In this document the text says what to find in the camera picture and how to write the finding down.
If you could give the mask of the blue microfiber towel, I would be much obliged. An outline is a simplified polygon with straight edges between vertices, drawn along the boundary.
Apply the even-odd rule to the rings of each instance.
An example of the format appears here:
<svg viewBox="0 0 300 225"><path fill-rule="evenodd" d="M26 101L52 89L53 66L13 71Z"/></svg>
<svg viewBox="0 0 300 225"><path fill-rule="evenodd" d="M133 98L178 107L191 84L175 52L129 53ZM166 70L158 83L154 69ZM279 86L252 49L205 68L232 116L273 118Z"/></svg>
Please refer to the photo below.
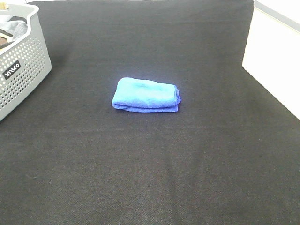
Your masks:
<svg viewBox="0 0 300 225"><path fill-rule="evenodd" d="M136 113L177 112L180 91L174 84L124 77L119 80L112 106Z"/></svg>

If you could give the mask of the black table cloth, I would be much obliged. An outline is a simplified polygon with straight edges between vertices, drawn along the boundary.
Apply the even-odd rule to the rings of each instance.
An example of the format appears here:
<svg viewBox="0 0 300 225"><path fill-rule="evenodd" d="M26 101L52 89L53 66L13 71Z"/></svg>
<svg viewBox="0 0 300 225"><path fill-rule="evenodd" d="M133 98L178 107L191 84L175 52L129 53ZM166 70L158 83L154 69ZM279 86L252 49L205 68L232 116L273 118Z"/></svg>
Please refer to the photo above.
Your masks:
<svg viewBox="0 0 300 225"><path fill-rule="evenodd" d="M251 1L36 5L52 71L0 124L1 224L299 224L300 123L241 65ZM178 111L115 109L124 77Z"/></svg>

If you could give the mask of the white plastic storage box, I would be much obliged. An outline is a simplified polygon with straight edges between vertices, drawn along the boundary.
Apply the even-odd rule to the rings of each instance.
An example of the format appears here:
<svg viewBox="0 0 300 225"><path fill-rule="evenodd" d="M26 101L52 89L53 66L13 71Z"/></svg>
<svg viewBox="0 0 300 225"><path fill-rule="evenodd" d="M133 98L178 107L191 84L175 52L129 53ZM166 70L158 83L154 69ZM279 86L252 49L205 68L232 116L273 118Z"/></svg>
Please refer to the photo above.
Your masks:
<svg viewBox="0 0 300 225"><path fill-rule="evenodd" d="M300 117L300 2L255 0L243 68Z"/></svg>

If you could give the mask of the grey perforated laundry basket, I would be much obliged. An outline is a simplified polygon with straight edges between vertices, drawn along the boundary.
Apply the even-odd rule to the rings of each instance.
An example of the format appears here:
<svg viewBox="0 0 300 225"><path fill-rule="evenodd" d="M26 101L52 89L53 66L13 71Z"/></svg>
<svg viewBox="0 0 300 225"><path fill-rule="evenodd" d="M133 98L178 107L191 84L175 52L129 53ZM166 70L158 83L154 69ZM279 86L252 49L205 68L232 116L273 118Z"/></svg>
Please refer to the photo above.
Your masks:
<svg viewBox="0 0 300 225"><path fill-rule="evenodd" d="M4 3L1 15L26 19L27 31L0 52L0 118L10 114L49 74L51 60L38 18L30 4Z"/></svg>

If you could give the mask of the grey towel in basket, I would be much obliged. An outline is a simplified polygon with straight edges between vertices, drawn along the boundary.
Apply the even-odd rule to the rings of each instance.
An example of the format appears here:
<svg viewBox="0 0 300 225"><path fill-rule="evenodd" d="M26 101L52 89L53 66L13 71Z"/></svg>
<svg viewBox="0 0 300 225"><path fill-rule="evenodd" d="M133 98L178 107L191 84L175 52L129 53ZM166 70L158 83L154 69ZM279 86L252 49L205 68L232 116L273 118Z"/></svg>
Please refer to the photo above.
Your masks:
<svg viewBox="0 0 300 225"><path fill-rule="evenodd" d="M21 20L0 23L0 44L16 41L27 32L27 23Z"/></svg>

